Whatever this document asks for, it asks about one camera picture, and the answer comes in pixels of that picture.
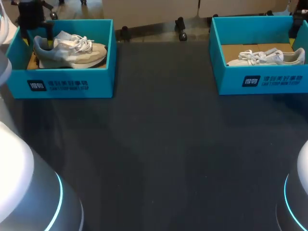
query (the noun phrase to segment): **shoelace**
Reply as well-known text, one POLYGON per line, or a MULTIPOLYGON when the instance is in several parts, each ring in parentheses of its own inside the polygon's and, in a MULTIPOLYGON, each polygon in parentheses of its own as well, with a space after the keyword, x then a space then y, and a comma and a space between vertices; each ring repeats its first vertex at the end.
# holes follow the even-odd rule
POLYGON ((266 61, 266 54, 264 52, 252 53, 251 50, 241 52, 239 55, 239 60, 250 60, 252 65, 260 63, 260 60, 266 61))
POLYGON ((80 35, 72 35, 71 39, 77 44, 69 47, 70 49, 76 48, 76 52, 92 50, 92 42, 94 42, 94 40, 89 40, 86 36, 82 37, 80 35))

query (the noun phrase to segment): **box logo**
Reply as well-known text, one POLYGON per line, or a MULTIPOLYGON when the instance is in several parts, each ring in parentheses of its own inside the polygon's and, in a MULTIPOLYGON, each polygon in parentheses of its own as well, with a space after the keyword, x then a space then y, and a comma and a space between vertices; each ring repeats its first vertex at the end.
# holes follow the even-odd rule
POLYGON ((245 76, 242 87, 256 87, 259 80, 260 76, 245 76))
POLYGON ((42 80, 27 80, 31 91, 46 91, 45 84, 42 80))

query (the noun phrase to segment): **table surface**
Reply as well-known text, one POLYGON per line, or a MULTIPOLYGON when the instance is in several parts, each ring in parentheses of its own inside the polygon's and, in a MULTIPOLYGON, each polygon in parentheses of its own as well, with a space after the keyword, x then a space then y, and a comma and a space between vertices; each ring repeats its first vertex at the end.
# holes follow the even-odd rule
POLYGON ((87 231, 278 231, 308 140, 308 95, 218 96, 205 42, 118 44, 112 99, 5 100, 87 231))

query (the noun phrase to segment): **sneaker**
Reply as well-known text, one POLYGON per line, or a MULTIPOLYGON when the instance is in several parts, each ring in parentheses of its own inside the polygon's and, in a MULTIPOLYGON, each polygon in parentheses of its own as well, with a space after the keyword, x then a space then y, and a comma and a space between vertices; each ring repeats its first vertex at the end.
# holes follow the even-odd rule
POLYGON ((255 52, 251 50, 241 52, 239 59, 227 63, 229 66, 252 65, 303 65, 305 64, 305 50, 299 48, 295 52, 282 52, 273 48, 267 52, 255 52))
POLYGON ((39 68, 89 68, 100 63, 107 55, 106 46, 93 43, 87 37, 68 33, 67 37, 59 35, 54 38, 51 50, 46 38, 34 37, 33 50, 39 59, 39 68))

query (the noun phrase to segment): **shoe box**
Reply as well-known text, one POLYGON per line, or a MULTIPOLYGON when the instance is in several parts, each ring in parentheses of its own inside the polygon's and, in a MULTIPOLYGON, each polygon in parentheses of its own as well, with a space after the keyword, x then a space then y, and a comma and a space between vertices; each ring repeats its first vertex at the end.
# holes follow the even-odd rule
POLYGON ((291 16, 240 16, 213 18, 209 52, 218 93, 307 93, 308 65, 227 66, 246 50, 283 52, 303 48, 308 58, 308 24, 304 21, 293 44, 288 32, 291 16))
POLYGON ((112 20, 55 20, 53 34, 61 31, 86 36, 108 47, 105 64, 88 69, 39 69, 33 54, 33 38, 46 38, 45 29, 29 30, 30 44, 19 28, 11 42, 7 57, 12 74, 7 85, 16 99, 42 98, 111 98, 116 66, 116 37, 112 20))

